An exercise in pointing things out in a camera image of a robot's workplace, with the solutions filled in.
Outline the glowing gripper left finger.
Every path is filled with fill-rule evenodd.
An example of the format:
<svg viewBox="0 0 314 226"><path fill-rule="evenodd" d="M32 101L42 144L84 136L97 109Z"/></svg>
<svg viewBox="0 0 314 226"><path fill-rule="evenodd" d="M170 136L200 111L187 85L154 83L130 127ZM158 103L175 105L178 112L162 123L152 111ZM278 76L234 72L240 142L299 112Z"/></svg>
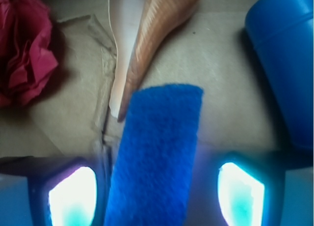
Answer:
<svg viewBox="0 0 314 226"><path fill-rule="evenodd" d="M99 158L2 157L2 226L102 226L108 171Z"/></svg>

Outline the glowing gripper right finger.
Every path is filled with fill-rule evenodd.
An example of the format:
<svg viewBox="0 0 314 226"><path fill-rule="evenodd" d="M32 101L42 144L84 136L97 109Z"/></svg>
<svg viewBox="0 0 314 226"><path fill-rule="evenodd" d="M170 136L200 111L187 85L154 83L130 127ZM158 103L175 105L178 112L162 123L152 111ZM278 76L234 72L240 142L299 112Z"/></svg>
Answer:
<svg viewBox="0 0 314 226"><path fill-rule="evenodd" d="M198 151L189 225L313 225L313 160L309 151Z"/></svg>

